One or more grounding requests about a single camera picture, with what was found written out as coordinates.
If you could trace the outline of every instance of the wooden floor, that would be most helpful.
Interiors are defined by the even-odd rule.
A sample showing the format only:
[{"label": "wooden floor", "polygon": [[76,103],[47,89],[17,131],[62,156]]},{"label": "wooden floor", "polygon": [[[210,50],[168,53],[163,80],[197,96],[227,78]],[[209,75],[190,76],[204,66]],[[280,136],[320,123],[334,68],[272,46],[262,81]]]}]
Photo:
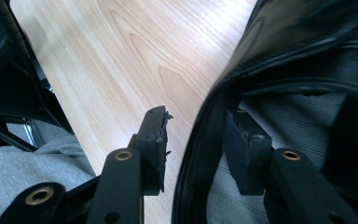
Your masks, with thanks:
[{"label": "wooden floor", "polygon": [[145,111],[166,105],[166,192],[145,223],[170,223],[194,120],[237,46],[255,0],[11,0],[48,81],[97,174]]}]

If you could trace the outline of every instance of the chair leg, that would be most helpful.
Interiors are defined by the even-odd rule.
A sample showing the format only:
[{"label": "chair leg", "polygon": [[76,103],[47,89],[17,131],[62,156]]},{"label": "chair leg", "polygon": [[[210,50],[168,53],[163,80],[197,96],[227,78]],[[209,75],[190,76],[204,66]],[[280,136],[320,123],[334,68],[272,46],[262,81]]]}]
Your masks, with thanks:
[{"label": "chair leg", "polygon": [[18,136],[14,135],[13,133],[9,132],[8,130],[3,129],[2,127],[0,127],[0,139],[5,141],[6,143],[12,145],[13,147],[17,147],[18,149],[20,149],[22,151],[34,152],[37,150],[36,147],[25,142],[24,140],[20,139]]}]

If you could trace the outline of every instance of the gray fabric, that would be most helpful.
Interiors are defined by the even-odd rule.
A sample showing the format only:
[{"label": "gray fabric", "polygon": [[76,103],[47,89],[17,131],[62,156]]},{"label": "gray fabric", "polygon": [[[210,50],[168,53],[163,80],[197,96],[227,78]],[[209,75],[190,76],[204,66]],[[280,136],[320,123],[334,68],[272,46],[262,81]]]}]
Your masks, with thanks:
[{"label": "gray fabric", "polygon": [[94,176],[73,136],[52,141],[36,153],[0,150],[0,215],[19,193],[35,184],[57,182],[70,190]]},{"label": "gray fabric", "polygon": [[[274,148],[290,147],[305,153],[321,168],[330,128],[344,96],[290,95],[241,102],[271,136]],[[208,223],[269,223],[262,196],[241,196],[223,156],[208,196]]]}]

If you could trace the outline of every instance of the wood grain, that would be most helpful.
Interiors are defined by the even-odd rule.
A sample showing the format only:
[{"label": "wood grain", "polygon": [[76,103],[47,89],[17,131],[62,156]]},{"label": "wood grain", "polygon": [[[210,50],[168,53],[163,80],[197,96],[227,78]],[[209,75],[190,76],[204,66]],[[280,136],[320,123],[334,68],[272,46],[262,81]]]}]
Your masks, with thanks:
[{"label": "wood grain", "polygon": [[166,105],[166,192],[145,223],[170,223],[194,120],[237,46],[255,0],[11,0],[92,167],[125,147],[145,111]]}]

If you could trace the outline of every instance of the office chair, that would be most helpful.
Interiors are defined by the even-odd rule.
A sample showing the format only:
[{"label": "office chair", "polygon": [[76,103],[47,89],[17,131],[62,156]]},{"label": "office chair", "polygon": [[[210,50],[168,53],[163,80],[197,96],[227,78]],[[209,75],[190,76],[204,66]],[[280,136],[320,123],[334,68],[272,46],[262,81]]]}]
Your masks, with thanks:
[{"label": "office chair", "polygon": [[6,123],[34,119],[73,131],[55,95],[42,86],[33,66],[35,57],[18,27],[8,4],[0,1],[0,145],[34,151],[10,133]]}]

